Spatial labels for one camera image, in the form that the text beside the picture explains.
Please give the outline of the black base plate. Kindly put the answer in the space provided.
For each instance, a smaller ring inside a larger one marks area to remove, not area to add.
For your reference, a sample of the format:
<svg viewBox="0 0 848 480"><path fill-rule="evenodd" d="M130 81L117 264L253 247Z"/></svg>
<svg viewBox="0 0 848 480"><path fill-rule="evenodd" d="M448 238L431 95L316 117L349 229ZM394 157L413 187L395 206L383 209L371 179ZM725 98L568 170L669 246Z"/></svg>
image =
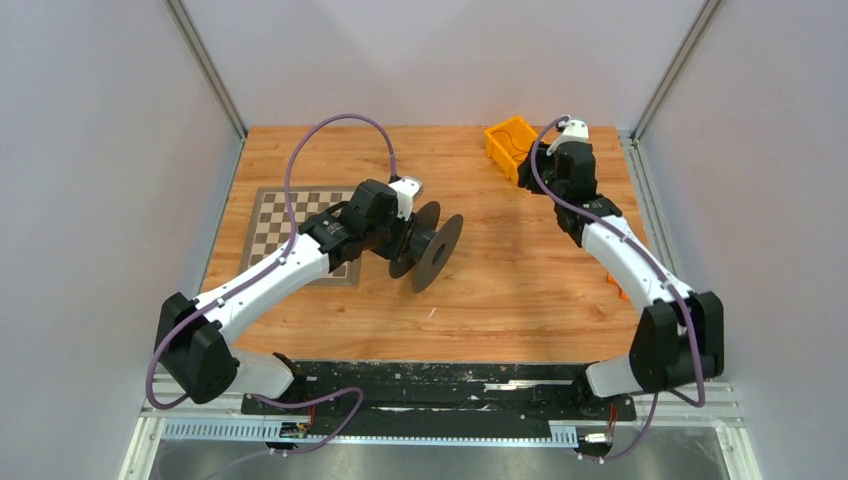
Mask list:
<svg viewBox="0 0 848 480"><path fill-rule="evenodd" d="M296 361L282 403L315 407L311 433L347 436L541 438L552 421L604 426L636 417L628 397L581 404L578 364Z"/></svg>

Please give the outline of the yellow plastic bin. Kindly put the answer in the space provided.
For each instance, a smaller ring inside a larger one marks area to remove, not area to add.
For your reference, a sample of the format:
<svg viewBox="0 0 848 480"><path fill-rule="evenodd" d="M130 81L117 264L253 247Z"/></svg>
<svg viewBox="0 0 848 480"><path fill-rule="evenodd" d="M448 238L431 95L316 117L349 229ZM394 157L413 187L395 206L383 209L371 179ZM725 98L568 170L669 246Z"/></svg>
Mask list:
<svg viewBox="0 0 848 480"><path fill-rule="evenodd" d="M513 116L484 130L485 155L517 185L518 167L526 160L538 132L521 116Z"/></svg>

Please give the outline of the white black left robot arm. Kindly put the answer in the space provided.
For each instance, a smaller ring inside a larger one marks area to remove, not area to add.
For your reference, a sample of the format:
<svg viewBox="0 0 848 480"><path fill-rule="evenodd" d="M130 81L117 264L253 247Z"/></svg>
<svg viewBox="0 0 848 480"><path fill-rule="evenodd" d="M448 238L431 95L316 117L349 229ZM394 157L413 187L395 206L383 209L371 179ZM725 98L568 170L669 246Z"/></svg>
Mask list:
<svg viewBox="0 0 848 480"><path fill-rule="evenodd" d="M395 260L414 225L421 181L368 179L347 201L308 217L289 239L252 268L194 299L176 292L161 306L148 368L162 365L183 389L180 402L208 403L225 392L267 397L282 414L300 410L306 388L275 355L234 348L255 320L301 287L358 259L363 252Z"/></svg>

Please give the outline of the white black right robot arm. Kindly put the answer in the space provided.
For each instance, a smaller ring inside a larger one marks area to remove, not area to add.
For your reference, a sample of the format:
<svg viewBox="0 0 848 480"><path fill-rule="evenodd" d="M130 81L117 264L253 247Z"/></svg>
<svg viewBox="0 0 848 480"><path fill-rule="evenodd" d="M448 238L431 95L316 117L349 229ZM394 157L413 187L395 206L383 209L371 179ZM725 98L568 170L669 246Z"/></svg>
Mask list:
<svg viewBox="0 0 848 480"><path fill-rule="evenodd" d="M535 142L518 168L520 187L547 194L559 228L608 271L640 319L627 353L583 366L571 403L596 417L611 397L635 393L680 393L693 384L706 402L705 382L724 370L724 307L713 292L695 292L676 278L639 241L610 199L597 191L590 144Z"/></svg>

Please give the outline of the grey perforated cable spool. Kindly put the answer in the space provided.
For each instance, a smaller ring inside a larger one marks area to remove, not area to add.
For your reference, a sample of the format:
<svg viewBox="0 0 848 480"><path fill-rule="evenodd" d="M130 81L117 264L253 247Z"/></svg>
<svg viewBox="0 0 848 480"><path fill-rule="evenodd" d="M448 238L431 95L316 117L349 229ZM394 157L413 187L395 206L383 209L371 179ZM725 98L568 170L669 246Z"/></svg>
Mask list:
<svg viewBox="0 0 848 480"><path fill-rule="evenodd" d="M453 254L464 226L464 217L455 214L440 228L441 206L430 201L414 213L411 228L400 256L389 262L389 275L399 279L413 271L412 290L423 292L439 276Z"/></svg>

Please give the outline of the orange curved pipe piece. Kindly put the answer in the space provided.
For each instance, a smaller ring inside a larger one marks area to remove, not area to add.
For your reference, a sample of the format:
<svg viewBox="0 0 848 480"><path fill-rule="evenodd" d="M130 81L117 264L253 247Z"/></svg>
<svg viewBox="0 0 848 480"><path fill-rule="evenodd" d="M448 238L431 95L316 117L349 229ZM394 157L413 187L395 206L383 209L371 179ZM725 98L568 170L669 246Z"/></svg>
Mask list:
<svg viewBox="0 0 848 480"><path fill-rule="evenodd" d="M622 300L629 300L629 296L623 287L616 281L616 279L610 274L606 275L606 282L612 286L615 286L618 292L618 297Z"/></svg>

